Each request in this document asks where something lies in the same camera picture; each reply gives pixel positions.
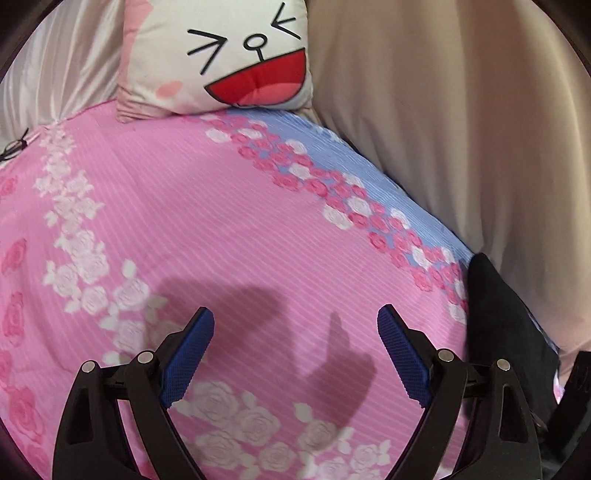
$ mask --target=pink and white pillow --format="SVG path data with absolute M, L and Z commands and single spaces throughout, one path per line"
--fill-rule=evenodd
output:
M 310 105 L 304 0 L 126 0 L 120 121 Z

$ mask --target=cartoon mouth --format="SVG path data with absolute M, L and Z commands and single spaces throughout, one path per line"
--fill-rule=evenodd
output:
M 287 102 L 306 79 L 306 51 L 263 60 L 205 87 L 218 102 L 235 106 L 271 106 Z

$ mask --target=black clamp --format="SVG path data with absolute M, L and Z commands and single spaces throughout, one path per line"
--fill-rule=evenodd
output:
M 508 361 L 489 367 L 436 350 L 411 330 L 391 305 L 378 315 L 378 332 L 410 398 L 425 409 L 387 480 L 433 480 L 464 398 L 473 398 L 462 451 L 448 480 L 538 480 L 540 450 L 533 419 Z
M 128 400 L 160 480 L 205 480 L 167 409 L 183 398 L 213 336 L 212 313 L 200 308 L 182 332 L 129 364 L 85 362 L 70 391 L 57 434 L 53 480 L 147 480 L 139 473 L 121 421 Z

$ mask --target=pink cheek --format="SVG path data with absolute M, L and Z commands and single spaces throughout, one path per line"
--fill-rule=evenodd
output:
M 170 98 L 175 96 L 177 93 L 181 91 L 183 88 L 183 82 L 179 80 L 174 80 L 172 82 L 167 82 L 156 90 L 156 97 L 157 98 Z

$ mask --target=satin fabric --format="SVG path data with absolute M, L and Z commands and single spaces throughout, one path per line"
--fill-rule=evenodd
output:
M 37 27 L 0 83 L 0 145 L 111 99 L 125 0 L 64 0 Z

